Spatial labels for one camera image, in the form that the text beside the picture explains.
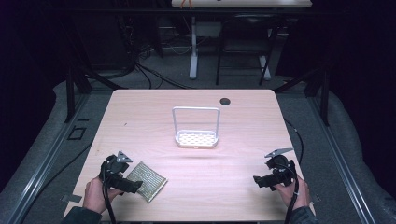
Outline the grey tape strip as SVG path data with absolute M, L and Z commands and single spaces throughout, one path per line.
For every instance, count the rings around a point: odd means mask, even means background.
M 74 194 L 65 194 L 62 196 L 61 201 L 65 203 L 79 203 L 82 197 Z

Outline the person's right hand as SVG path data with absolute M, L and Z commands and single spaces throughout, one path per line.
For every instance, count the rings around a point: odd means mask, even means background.
M 286 206 L 290 206 L 292 197 L 295 196 L 295 202 L 292 209 L 296 210 L 300 207 L 309 207 L 311 203 L 309 187 L 307 183 L 300 177 L 293 181 L 289 186 L 281 184 L 275 185 L 276 191 L 279 193 L 282 201 Z

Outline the black metal stand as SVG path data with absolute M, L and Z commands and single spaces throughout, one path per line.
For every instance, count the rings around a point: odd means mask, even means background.
M 304 89 L 304 95 L 306 97 L 316 97 L 320 92 L 320 103 L 319 103 L 319 116 L 326 126 L 329 126 L 328 120 L 328 105 L 330 95 L 330 66 L 321 65 L 318 68 L 314 68 L 309 72 L 293 78 L 286 84 L 274 89 L 275 93 L 281 93 L 296 86 L 302 81 L 307 81 Z
M 124 90 L 124 87 L 115 84 L 93 71 L 88 54 L 86 53 L 79 36 L 78 29 L 71 18 L 66 17 L 61 19 L 61 25 L 64 30 L 64 38 L 67 43 L 65 56 L 67 57 L 68 62 L 68 72 L 65 77 L 67 101 L 67 115 L 65 122 L 70 122 L 77 112 L 75 104 L 75 88 L 78 88 L 82 94 L 90 94 L 92 92 L 92 85 L 88 80 L 89 77 L 99 81 L 113 91 Z

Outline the white desk with white legs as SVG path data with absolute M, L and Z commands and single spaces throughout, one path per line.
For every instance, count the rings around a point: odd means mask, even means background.
M 179 9 L 283 9 L 310 8 L 311 0 L 171 0 L 173 7 Z M 198 75 L 198 37 L 215 37 L 219 34 L 220 23 L 217 21 L 198 21 L 191 17 L 191 65 L 190 79 Z

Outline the black metal chair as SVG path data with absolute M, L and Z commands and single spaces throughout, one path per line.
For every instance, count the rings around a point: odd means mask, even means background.
M 276 15 L 239 14 L 225 20 L 219 32 L 215 83 L 219 85 L 221 76 L 253 71 L 261 75 L 261 85 L 282 24 Z

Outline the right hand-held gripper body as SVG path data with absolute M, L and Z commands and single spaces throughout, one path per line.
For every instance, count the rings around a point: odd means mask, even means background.
M 283 184 L 286 187 L 292 183 L 296 175 L 295 164 L 294 161 L 289 161 L 284 156 L 284 153 L 289 151 L 291 148 L 279 148 L 266 155 L 266 158 L 269 158 L 266 165 L 272 173 L 264 177 L 265 187 L 272 189 L 277 184 Z

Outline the person's left hand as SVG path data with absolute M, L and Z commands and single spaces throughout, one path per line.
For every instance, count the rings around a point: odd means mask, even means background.
M 106 210 L 106 200 L 102 192 L 103 183 L 97 176 L 86 184 L 83 207 L 98 214 Z

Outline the aluminium floor rail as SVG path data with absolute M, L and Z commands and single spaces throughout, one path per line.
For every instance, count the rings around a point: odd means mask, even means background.
M 357 212 L 361 224 L 377 224 L 366 200 L 362 195 L 361 188 L 359 187 L 353 174 L 351 173 L 349 166 L 347 165 L 347 161 L 338 143 L 335 140 L 331 127 L 326 126 L 321 118 L 321 115 L 319 113 L 319 104 L 317 100 L 315 98 L 308 97 L 307 102 L 309 103 L 311 110 L 314 113 L 314 117 L 316 118 L 320 126 L 320 129 L 324 132 L 324 135 L 330 145 L 332 160 L 335 163 L 335 167 L 339 175 L 341 176 L 347 194 Z
M 9 210 L 4 210 L 0 216 L 3 224 L 22 224 L 60 154 L 61 145 L 71 132 L 76 116 L 89 97 L 89 94 L 78 96 L 77 102 L 73 105 L 75 111 L 69 119 L 63 118 L 63 113 L 67 112 L 66 100 L 56 100 L 49 120 L 0 194 L 0 203 L 9 205 Z

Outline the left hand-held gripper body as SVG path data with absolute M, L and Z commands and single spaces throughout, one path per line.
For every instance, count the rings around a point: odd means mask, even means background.
M 99 174 L 103 184 L 108 188 L 114 188 L 113 185 L 118 182 L 116 177 L 122 176 L 122 173 L 128 169 L 129 162 L 132 160 L 121 151 L 118 155 L 108 156 L 102 163 Z

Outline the white rack with perforated base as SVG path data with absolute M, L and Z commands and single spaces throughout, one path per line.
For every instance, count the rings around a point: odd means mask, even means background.
M 177 112 L 214 112 L 216 124 L 214 130 L 179 129 L 177 126 Z M 220 110 L 217 107 L 175 106 L 172 108 L 175 129 L 175 141 L 179 147 L 213 148 L 219 141 Z

